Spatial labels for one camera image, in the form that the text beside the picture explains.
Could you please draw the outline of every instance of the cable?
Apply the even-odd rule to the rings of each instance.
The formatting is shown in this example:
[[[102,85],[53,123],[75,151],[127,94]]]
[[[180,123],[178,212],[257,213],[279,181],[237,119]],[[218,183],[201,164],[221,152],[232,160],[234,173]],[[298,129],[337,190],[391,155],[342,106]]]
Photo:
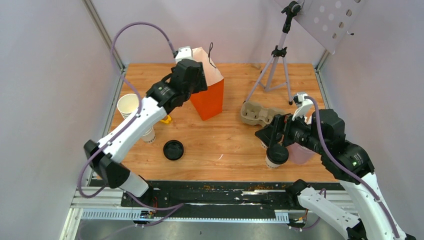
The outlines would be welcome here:
[[[156,26],[156,25],[154,25],[154,24],[152,24],[152,23],[149,23],[149,22],[143,22],[143,21],[138,21],[138,22],[133,22],[133,23],[130,23],[130,24],[128,24],[128,25],[126,25],[126,26],[124,26],[121,30],[119,30],[118,31],[118,33],[115,35],[115,37],[113,38],[113,41],[112,41],[112,45],[111,45],[111,47],[110,47],[110,61],[111,61],[111,63],[112,63],[112,67],[115,69],[115,63],[114,63],[114,50],[115,50],[115,45],[116,45],[116,42],[117,42],[117,39],[118,39],[118,37],[122,34],[122,32],[123,31],[125,31],[126,29],[128,29],[128,28],[130,28],[130,27],[132,27],[132,26],[136,26],[136,25],[147,25],[147,26],[150,26],[150,27],[153,27],[153,28],[155,28],[155,29],[157,29],[157,30],[159,30],[161,33],[162,33],[162,35],[165,37],[165,39],[167,40],[167,42],[168,42],[168,45],[169,45],[169,48],[171,49],[171,51],[172,51],[172,54],[174,55],[175,54],[175,49],[174,49],[174,46],[172,45],[172,43],[171,43],[171,40],[169,39],[169,37],[167,36],[167,34],[160,28],[160,27],[158,27],[158,26]],[[120,131],[118,131],[113,137],[111,137],[110,138],[110,140],[109,140],[109,142],[108,143],[106,143],[105,145],[103,145],[102,147],[100,147],[92,156],[90,156],[89,158],[88,158],[88,160],[87,160],[87,162],[84,164],[84,166],[82,167],[82,169],[81,169],[81,171],[79,172],[79,175],[78,175],[78,180],[77,180],[77,183],[76,183],[76,185],[77,185],[77,189],[78,189],[78,192],[79,192],[79,194],[81,195],[81,196],[83,196],[84,198],[93,198],[93,197],[95,197],[95,196],[97,196],[103,189],[105,189],[105,187],[107,186],[107,185],[104,185],[104,186],[102,186],[99,190],[97,190],[94,194],[92,194],[92,195],[87,195],[87,194],[85,194],[84,192],[83,192],[83,190],[82,190],[82,181],[83,181],[83,175],[84,175],[84,172],[86,171],[86,169],[87,169],[87,167],[90,165],[90,163],[93,161],[93,159],[97,156],[97,155],[99,155],[99,153],[100,152],[102,152],[103,150],[105,150],[108,146],[110,146],[112,143],[113,143],[113,141],[119,136],[119,135],[121,135],[136,119],[137,119],[137,115],[138,114],[140,114],[140,112],[141,112],[141,109],[142,109],[142,97],[140,96],[140,93],[139,93],[139,91],[137,91],[137,89],[125,78],[125,75],[124,74],[121,74],[120,73],[120,70],[119,69],[117,69],[116,70],[117,71],[117,74],[119,75],[119,80],[123,80],[124,81],[124,83],[125,84],[127,84],[131,89],[132,89],[132,91],[134,91],[134,93],[137,95],[137,98],[138,98],[138,102],[139,102],[139,107],[138,107],[138,109],[137,109],[137,114],[136,115],[134,115],[131,119],[130,119],[130,121],[125,125],[125,126],[123,126],[122,127],[122,129],[120,130]],[[142,202],[140,202],[133,194],[131,194],[130,192],[127,192],[127,194],[133,199],[133,200],[135,200],[138,204],[140,204],[140,205],[142,205],[143,207],[145,207],[145,208],[149,208],[149,209],[152,209],[152,210],[156,210],[156,211],[160,211],[160,210],[172,210],[170,213],[168,213],[166,216],[164,216],[163,218],[161,218],[160,220],[158,220],[158,221],[155,221],[155,222],[152,222],[152,223],[148,223],[148,224],[136,224],[135,226],[134,225],[129,225],[129,226],[126,226],[126,227],[123,227],[123,228],[121,228],[121,229],[119,229],[119,230],[117,230],[117,231],[115,231],[115,232],[113,232],[112,234],[110,234],[110,235],[108,235],[108,236],[106,236],[106,237],[104,237],[104,238],[102,238],[101,240],[106,240],[106,239],[108,239],[108,238],[110,238],[110,237],[112,237],[112,236],[114,236],[114,235],[116,235],[116,234],[118,234],[118,233],[120,233],[120,232],[122,232],[122,231],[124,231],[124,230],[127,230],[127,229],[129,229],[129,228],[133,228],[133,227],[136,227],[136,226],[141,226],[141,227],[151,227],[151,226],[154,226],[154,225],[158,225],[158,224],[160,224],[161,222],[163,222],[164,220],[166,220],[167,218],[169,218],[173,213],[175,213],[175,211],[177,211],[178,209],[180,209],[184,204],[183,203],[180,203],[180,204],[178,204],[178,205],[175,205],[175,206],[171,206],[171,207],[151,207],[151,206],[148,206],[148,205],[146,205],[146,204],[144,204],[144,203],[142,203]]]
[[[321,129],[321,119],[320,119],[320,111],[318,108],[318,103],[315,99],[313,99],[311,96],[306,96],[305,99],[309,99],[313,102],[313,106],[315,107],[315,117],[316,117],[316,127],[318,129],[318,137],[319,137],[319,142],[322,145],[322,148],[325,152],[325,154],[327,154],[328,158],[330,158],[330,160],[332,161],[333,164],[335,164],[339,169],[341,169],[343,172],[347,173],[349,176],[351,176],[352,178],[354,178],[356,181],[358,181],[359,183],[361,183],[362,185],[365,186],[365,188],[371,193],[371,195],[375,198],[375,200],[378,202],[378,204],[380,205],[381,209],[383,210],[384,214],[387,217],[388,222],[390,223],[391,229],[393,230],[394,236],[398,239],[400,238],[398,229],[396,228],[395,225],[395,221],[393,220],[392,216],[390,215],[389,210],[387,209],[386,205],[380,201],[380,197],[379,195],[376,193],[376,191],[374,191],[374,189],[368,185],[367,182],[365,182],[364,180],[362,180],[359,176],[357,176],[355,173],[349,171],[349,169],[347,169],[346,167],[344,167],[343,165],[341,165],[334,157],[333,155],[330,153],[329,149],[327,148],[326,142],[324,141],[324,137],[323,137],[323,130]]]
[[[174,54],[175,53],[175,49],[174,49],[174,46],[172,45],[172,43],[171,43],[171,40],[169,39],[169,37],[167,36],[167,34],[160,28],[160,27],[158,27],[158,26],[156,26],[156,25],[154,25],[154,24],[152,24],[152,23],[149,23],[149,22],[144,22],[144,21],[137,21],[137,22],[133,22],[133,23],[130,23],[130,24],[127,24],[126,26],[124,26],[121,30],[119,30],[118,31],[118,33],[115,35],[115,37],[113,38],[113,41],[112,41],[112,45],[111,45],[111,47],[110,47],[110,62],[112,63],[112,67],[114,68],[114,69],[116,69],[116,67],[115,67],[115,61],[114,61],[114,50],[115,50],[115,44],[116,44],[116,42],[117,42],[117,39],[118,39],[118,37],[122,34],[122,32],[123,31],[125,31],[126,29],[128,29],[128,28],[130,28],[130,27],[132,27],[132,26],[136,26],[136,25],[147,25],[147,26],[150,26],[150,27],[153,27],[153,28],[155,28],[155,29],[157,29],[157,30],[159,30],[159,32],[161,32],[162,33],[162,35],[165,37],[165,39],[166,39],[166,41],[168,42],[168,45],[169,45],[169,48],[171,49],[171,51],[172,51],[172,54]],[[105,148],[107,148],[109,145],[111,145],[112,143],[113,143],[113,141],[119,136],[119,135],[121,135],[136,119],[137,119],[137,115],[139,115],[140,114],[140,112],[141,112],[141,109],[142,109],[142,97],[140,96],[140,93],[139,93],[139,91],[137,91],[137,89],[125,78],[125,76],[124,76],[124,74],[121,74],[120,73],[120,70],[119,69],[116,69],[116,71],[117,71],[117,74],[119,75],[119,80],[123,80],[124,82],[125,82],[125,84],[127,84],[131,89],[132,89],[132,91],[134,91],[134,93],[137,95],[137,98],[138,98],[138,102],[139,102],[139,107],[138,107],[138,109],[137,109],[137,114],[136,115],[134,115],[131,119],[130,119],[130,121],[125,125],[125,126],[123,126],[123,128],[120,130],[120,131],[118,131],[114,136],[112,136],[111,138],[110,138],[110,140],[109,140],[109,142],[108,143],[106,143],[105,145],[103,145],[102,147],[100,147],[92,156],[90,156],[89,158],[88,158],[88,160],[87,160],[87,162],[85,162],[85,164],[84,164],[84,166],[82,167],[82,169],[81,169],[81,171],[79,172],[79,175],[78,175],[78,180],[77,180],[77,183],[76,183],[76,186],[77,186],[77,189],[78,189],[78,192],[79,192],[79,194],[81,195],[81,196],[83,196],[84,198],[88,198],[88,199],[90,199],[90,198],[93,198],[93,197],[95,197],[95,196],[97,196],[105,187],[106,187],[106,185],[104,185],[104,186],[102,186],[98,191],[96,191],[94,194],[92,194],[92,195],[86,195],[84,192],[83,192],[83,190],[82,190],[82,185],[83,185],[83,183],[82,183],[82,181],[83,181],[83,175],[84,175],[84,172],[86,171],[86,169],[87,169],[87,167],[90,165],[90,163],[93,161],[93,159],[97,156],[97,155],[99,155]]]
[[[308,221],[308,212],[309,212],[309,209],[306,209],[305,214],[299,217],[299,219],[305,219],[305,222]]]
[[[214,68],[217,68],[216,66],[214,66],[213,64],[212,64],[212,62],[211,62],[211,51],[212,51],[212,49],[214,48],[214,43],[213,42],[210,42],[210,44],[209,44],[209,52],[207,53],[207,58],[209,59],[209,64],[212,66],[212,67],[214,67]]]
[[[323,192],[324,192],[324,198],[327,198],[327,189],[325,189],[325,188],[321,189],[321,191],[319,191],[319,194],[321,195]],[[305,231],[305,230],[307,231],[307,230],[311,230],[311,229],[315,228],[315,226],[317,226],[320,223],[320,221],[321,221],[321,217],[318,217],[318,219],[312,225],[310,225],[308,227],[298,228],[298,227],[292,227],[291,226],[291,228],[299,230],[299,231]]]

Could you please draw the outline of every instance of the white perforated panel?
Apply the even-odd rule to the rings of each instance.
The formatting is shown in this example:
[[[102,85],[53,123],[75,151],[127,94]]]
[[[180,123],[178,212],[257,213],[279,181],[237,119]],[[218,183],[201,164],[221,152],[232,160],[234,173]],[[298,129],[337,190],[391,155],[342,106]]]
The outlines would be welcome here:
[[[157,221],[160,217],[143,218],[141,210],[134,209],[94,209],[87,208],[81,216],[83,220],[146,220]],[[202,218],[202,217],[169,217],[166,221],[174,222],[206,222],[206,223],[273,223],[288,224],[289,214],[284,211],[275,212],[275,218]]]
[[[346,34],[366,0],[306,0],[294,19],[330,53]]]

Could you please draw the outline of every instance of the black cup lid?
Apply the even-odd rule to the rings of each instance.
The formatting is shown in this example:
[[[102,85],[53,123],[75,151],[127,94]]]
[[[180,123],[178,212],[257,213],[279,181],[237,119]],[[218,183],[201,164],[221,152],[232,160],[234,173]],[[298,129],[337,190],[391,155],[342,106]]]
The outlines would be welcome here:
[[[170,140],[163,146],[163,154],[169,160],[178,160],[184,154],[183,144],[177,140]]]
[[[280,144],[274,144],[266,150],[266,156],[273,164],[283,164],[289,159],[289,150]]]

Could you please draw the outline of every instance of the cardboard cup holder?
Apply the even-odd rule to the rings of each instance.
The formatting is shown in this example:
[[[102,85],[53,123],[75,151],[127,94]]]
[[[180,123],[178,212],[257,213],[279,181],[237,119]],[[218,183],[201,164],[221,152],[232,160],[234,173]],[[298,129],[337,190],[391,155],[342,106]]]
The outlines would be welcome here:
[[[277,114],[284,115],[286,112],[276,107],[265,108],[258,102],[246,101],[241,106],[241,121],[252,126],[261,125],[265,127],[270,124]]]

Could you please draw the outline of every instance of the tripod stand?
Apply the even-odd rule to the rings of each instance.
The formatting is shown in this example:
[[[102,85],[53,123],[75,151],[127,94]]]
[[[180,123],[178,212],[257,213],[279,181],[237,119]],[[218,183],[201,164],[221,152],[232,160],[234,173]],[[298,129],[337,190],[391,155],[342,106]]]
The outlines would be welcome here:
[[[287,62],[286,62],[287,47],[283,48],[283,45],[284,45],[284,41],[286,40],[286,36],[290,31],[290,27],[292,25],[293,17],[295,17],[300,12],[301,9],[302,9],[302,7],[296,1],[292,1],[288,6],[286,6],[282,10],[281,13],[287,14],[287,17],[285,18],[285,23],[284,23],[284,26],[282,28],[282,34],[281,34],[281,37],[279,39],[279,43],[278,43],[278,45],[275,46],[275,49],[271,52],[271,57],[269,58],[268,62],[266,63],[265,68],[260,73],[259,78],[254,83],[254,86],[253,86],[252,90],[250,91],[249,95],[247,96],[245,102],[249,101],[249,99],[251,98],[253,92],[255,91],[255,89],[258,85],[261,85],[264,88],[265,92],[269,92],[271,90],[278,89],[282,86],[287,85],[288,104],[290,104],[290,105],[293,104],[293,97],[292,97],[292,93],[290,91],[289,69],[287,68]],[[285,83],[282,83],[282,84],[275,86],[275,87],[270,87],[271,82],[273,81],[274,72],[276,71],[278,60],[279,60],[280,57],[282,57],[282,63],[284,65]],[[271,67],[271,70],[269,72],[268,80],[266,81],[266,85],[263,85],[261,83],[262,77],[265,75],[265,72],[267,71],[271,62],[272,62],[272,67]]]

